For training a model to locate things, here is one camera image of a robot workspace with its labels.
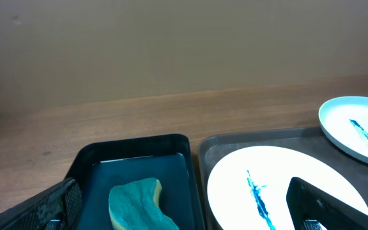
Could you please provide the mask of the green yellow sponge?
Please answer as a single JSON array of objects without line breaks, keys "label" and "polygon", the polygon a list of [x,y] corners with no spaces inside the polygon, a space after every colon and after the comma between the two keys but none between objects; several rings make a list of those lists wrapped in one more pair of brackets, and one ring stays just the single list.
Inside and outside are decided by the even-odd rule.
[{"label": "green yellow sponge", "polygon": [[109,216],[115,230],[178,230],[159,207],[162,191],[156,178],[146,178],[112,187]]}]

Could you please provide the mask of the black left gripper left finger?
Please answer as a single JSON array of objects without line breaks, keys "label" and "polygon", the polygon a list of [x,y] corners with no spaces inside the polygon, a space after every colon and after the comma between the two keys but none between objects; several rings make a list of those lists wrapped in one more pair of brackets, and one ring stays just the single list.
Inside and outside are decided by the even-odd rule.
[{"label": "black left gripper left finger", "polygon": [[67,178],[0,213],[0,230],[74,230],[81,210],[80,186],[73,178]]}]

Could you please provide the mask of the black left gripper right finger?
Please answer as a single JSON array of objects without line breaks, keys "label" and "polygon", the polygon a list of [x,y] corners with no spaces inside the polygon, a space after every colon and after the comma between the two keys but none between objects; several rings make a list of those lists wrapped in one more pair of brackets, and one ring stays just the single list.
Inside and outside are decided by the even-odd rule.
[{"label": "black left gripper right finger", "polygon": [[286,201],[296,230],[319,224],[327,230],[368,230],[368,215],[301,178],[291,178]]}]

